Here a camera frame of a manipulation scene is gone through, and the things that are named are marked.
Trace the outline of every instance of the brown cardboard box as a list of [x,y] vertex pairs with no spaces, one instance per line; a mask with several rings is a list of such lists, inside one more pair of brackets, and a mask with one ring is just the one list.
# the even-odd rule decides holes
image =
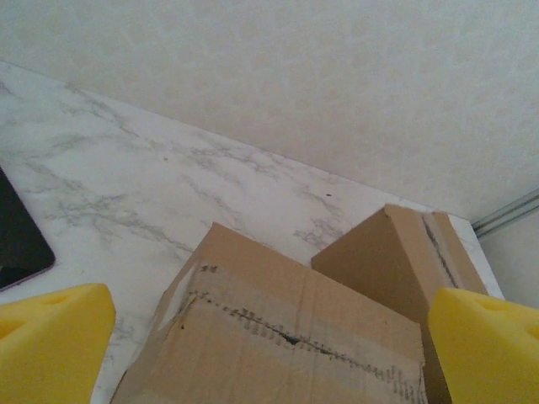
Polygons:
[[215,225],[165,291],[119,403],[426,403],[419,325]]
[[430,402],[451,402],[430,338],[427,314],[436,291],[487,291],[443,213],[386,205],[312,259],[312,267],[421,325]]

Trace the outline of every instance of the black tablet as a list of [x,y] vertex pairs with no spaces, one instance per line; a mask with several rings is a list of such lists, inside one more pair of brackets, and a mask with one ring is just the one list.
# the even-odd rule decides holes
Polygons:
[[0,167],[0,290],[49,269],[54,253]]

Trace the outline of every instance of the gray marble veining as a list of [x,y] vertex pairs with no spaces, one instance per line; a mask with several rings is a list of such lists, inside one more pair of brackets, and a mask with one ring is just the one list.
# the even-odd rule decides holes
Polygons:
[[[57,256],[0,303],[104,282],[115,332],[93,394],[109,402],[162,292],[213,221],[302,263],[397,196],[0,63],[0,161]],[[494,295],[470,224],[452,217]]]

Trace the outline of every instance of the yellow foam pad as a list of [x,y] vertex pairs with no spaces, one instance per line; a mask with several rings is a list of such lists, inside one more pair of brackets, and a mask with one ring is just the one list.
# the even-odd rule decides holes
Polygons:
[[114,324],[104,284],[0,306],[0,402],[89,402]]
[[539,403],[539,311],[457,289],[429,313],[455,404]]

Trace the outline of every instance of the white marble surface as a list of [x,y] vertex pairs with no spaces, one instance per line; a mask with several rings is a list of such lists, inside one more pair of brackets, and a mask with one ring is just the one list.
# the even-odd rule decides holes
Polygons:
[[[0,161],[56,253],[0,303],[104,282],[117,322],[92,403],[109,402],[157,301],[213,221],[302,263],[405,199],[0,63]],[[501,295],[470,224],[452,218]]]

